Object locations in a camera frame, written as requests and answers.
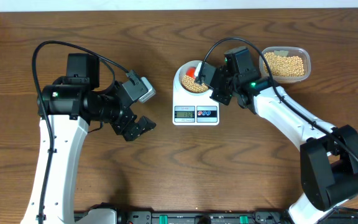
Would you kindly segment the red plastic measuring scoop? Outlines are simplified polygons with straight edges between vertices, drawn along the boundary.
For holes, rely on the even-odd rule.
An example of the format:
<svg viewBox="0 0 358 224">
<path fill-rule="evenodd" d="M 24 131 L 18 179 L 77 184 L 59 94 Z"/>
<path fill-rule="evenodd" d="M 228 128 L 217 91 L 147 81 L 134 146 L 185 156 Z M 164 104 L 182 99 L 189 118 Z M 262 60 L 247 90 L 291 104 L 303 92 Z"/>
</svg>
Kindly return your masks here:
<svg viewBox="0 0 358 224">
<path fill-rule="evenodd" d="M 196 76 L 195 76 L 195 70 L 196 68 L 195 67 L 189 67 L 185 73 L 186 76 L 192 78 L 192 79 L 195 79 Z"/>
</svg>

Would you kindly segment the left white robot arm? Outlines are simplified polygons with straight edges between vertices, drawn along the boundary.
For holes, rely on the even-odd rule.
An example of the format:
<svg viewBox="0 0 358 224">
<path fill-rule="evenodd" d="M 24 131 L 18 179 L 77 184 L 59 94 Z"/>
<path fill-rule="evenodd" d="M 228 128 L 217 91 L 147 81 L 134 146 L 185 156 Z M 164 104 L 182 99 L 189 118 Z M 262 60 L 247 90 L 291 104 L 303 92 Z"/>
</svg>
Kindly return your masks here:
<svg viewBox="0 0 358 224">
<path fill-rule="evenodd" d="M 91 54 L 69 54 L 67 73 L 47 85 L 37 100 L 40 152 L 23 223 L 74 223 L 78 162 L 91 122 L 108 123 L 117 135 L 133 141 L 156 124 L 130 109 L 155 94 L 148 79 L 135 71 L 99 91 L 99 64 Z"/>
</svg>

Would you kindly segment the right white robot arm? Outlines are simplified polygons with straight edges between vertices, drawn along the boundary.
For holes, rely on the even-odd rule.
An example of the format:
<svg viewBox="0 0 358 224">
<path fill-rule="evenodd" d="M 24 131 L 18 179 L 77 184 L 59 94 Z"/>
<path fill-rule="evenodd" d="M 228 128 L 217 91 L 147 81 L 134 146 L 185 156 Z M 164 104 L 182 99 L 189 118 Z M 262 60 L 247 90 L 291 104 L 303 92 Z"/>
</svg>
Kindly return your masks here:
<svg viewBox="0 0 358 224">
<path fill-rule="evenodd" d="M 196 82 L 212 91 L 211 99 L 266 119 L 299 150 L 303 194 L 288 209 L 290 223 L 319 223 L 358 195 L 358 132 L 327 123 L 293 101 L 285 90 L 254 67 L 247 47 L 225 52 L 225 65 L 200 62 Z"/>
</svg>

